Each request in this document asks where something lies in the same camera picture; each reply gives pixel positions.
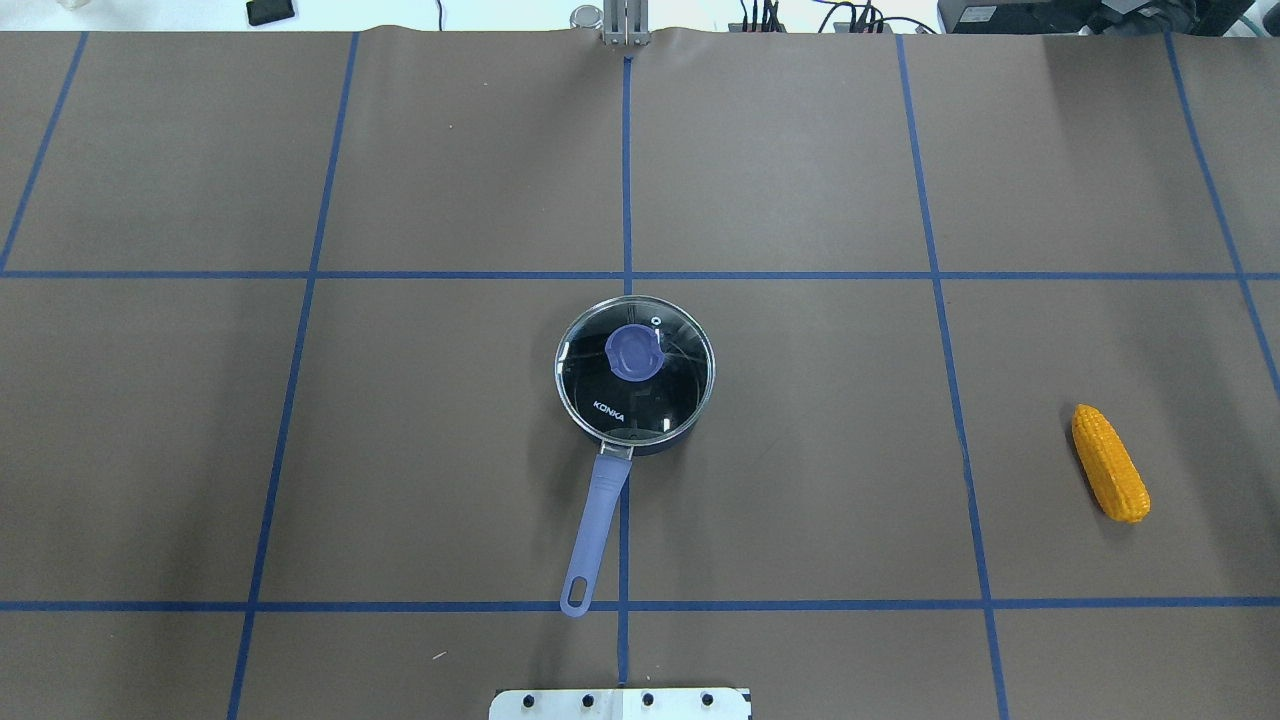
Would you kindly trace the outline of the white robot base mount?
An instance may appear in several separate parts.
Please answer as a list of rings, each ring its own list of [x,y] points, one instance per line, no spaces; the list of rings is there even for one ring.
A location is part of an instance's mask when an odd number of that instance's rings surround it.
[[[512,689],[489,719],[753,719],[751,694],[731,687]]]

